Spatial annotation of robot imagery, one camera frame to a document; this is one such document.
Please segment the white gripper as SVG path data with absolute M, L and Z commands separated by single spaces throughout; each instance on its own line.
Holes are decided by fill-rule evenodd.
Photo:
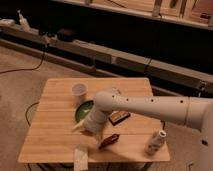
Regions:
M 73 132 L 82 132 L 85 129 L 94 134 L 94 138 L 97 142 L 103 140 L 103 133 L 101 132 L 107 122 L 108 116 L 98 110 L 97 108 L 92 108 L 90 112 L 84 118 L 84 121 L 81 120 L 73 128 Z

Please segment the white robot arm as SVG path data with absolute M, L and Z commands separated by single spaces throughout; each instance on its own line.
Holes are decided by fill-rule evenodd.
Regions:
M 185 125 L 201 132 L 199 155 L 194 171 L 213 171 L 213 99 L 184 96 L 124 96 L 116 88 L 97 92 L 90 112 L 74 131 L 103 132 L 113 111 L 128 111 Z

